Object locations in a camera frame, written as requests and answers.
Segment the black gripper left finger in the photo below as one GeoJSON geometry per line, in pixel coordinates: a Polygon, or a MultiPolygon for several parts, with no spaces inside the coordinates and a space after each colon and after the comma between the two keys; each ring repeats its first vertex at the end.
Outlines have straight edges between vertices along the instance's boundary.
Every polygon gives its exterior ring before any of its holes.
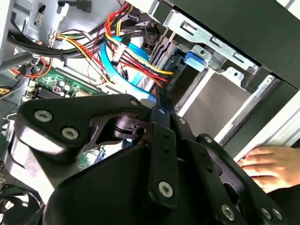
{"type": "Polygon", "coordinates": [[[13,150],[28,149],[25,169],[46,206],[60,184],[128,147],[173,144],[165,91],[148,108],[129,94],[33,100],[15,119],[13,150]]]}

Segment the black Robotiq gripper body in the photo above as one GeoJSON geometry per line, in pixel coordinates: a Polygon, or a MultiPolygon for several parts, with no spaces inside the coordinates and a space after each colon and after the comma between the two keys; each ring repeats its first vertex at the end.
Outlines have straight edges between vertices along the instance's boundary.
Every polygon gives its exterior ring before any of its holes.
{"type": "MultiPolygon", "coordinates": [[[[186,174],[186,161],[173,144],[155,145],[153,151],[128,147],[60,184],[44,210],[43,223],[208,225],[194,209],[186,174]]],[[[275,202],[242,170],[241,175],[252,194],[254,225],[289,224],[275,202]]]]}

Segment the bare person hand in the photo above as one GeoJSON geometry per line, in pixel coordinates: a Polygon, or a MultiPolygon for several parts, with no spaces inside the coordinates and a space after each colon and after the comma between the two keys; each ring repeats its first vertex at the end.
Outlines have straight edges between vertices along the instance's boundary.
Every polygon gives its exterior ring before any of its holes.
{"type": "Polygon", "coordinates": [[[300,183],[300,149],[285,146],[258,147],[238,165],[266,193],[300,183]]]}

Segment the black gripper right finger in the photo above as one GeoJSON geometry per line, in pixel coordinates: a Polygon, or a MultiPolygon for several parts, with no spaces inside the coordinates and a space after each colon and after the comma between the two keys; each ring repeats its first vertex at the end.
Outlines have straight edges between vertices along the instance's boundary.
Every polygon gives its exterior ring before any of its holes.
{"type": "Polygon", "coordinates": [[[177,155],[186,161],[185,183],[194,209],[209,225],[254,224],[255,206],[241,169],[208,135],[195,137],[188,123],[176,115],[168,91],[165,98],[176,133],[177,155]]]}

